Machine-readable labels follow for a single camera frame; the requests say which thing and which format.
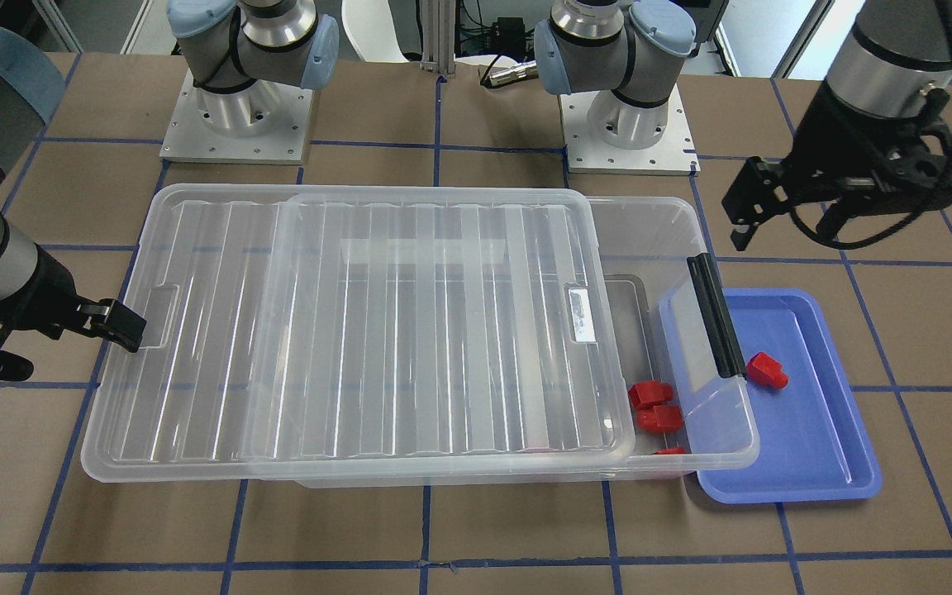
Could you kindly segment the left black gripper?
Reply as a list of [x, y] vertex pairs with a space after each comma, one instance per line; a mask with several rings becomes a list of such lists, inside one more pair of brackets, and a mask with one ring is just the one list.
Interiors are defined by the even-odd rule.
[[745, 158], [721, 205], [737, 251], [785, 214], [809, 240], [836, 240], [859, 217], [902, 216], [870, 236], [885, 240], [952, 206], [952, 93], [931, 89], [919, 95], [914, 117], [887, 118], [854, 109], [821, 83], [790, 154], [775, 163]]

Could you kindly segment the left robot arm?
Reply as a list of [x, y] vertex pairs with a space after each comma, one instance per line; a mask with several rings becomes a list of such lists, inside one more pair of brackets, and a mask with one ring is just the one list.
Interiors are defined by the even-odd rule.
[[[534, 30], [541, 84], [593, 92], [593, 130], [621, 150], [658, 138], [696, 45], [671, 1], [558, 1]], [[857, 250], [952, 206], [952, 1], [866, 1], [778, 164], [750, 157], [722, 207], [737, 251], [789, 215], [823, 247]]]

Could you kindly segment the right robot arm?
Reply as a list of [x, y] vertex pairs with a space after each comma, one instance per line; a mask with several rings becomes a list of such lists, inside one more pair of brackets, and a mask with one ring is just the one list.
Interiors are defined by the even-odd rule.
[[[212, 100], [214, 131], [257, 131], [276, 116], [270, 84], [318, 90], [336, 68], [339, 26], [310, 1], [170, 1], [167, 16], [193, 89]], [[64, 91], [63, 75], [42, 50], [0, 27], [0, 185], [50, 123]], [[34, 370], [4, 350], [14, 331], [52, 340], [71, 331], [135, 353], [145, 328], [121, 302], [79, 295], [71, 272], [0, 212], [0, 380], [24, 381]]]

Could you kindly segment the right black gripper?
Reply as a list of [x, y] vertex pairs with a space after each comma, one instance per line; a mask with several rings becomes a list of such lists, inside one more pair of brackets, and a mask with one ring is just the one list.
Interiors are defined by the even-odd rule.
[[38, 331], [56, 341], [65, 329], [78, 328], [79, 334], [137, 353], [147, 327], [143, 316], [117, 300], [84, 302], [72, 274], [38, 245], [21, 256], [22, 284], [0, 298], [0, 381], [22, 382], [34, 372], [33, 362], [4, 350], [15, 331]]

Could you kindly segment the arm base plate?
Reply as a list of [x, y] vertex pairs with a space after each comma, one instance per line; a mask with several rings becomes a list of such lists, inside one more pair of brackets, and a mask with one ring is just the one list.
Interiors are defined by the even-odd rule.
[[159, 157], [173, 163], [305, 163], [315, 92], [257, 80], [233, 94], [193, 86], [186, 73]]
[[678, 88], [637, 108], [609, 91], [559, 95], [568, 169], [580, 174], [688, 176], [702, 170]]

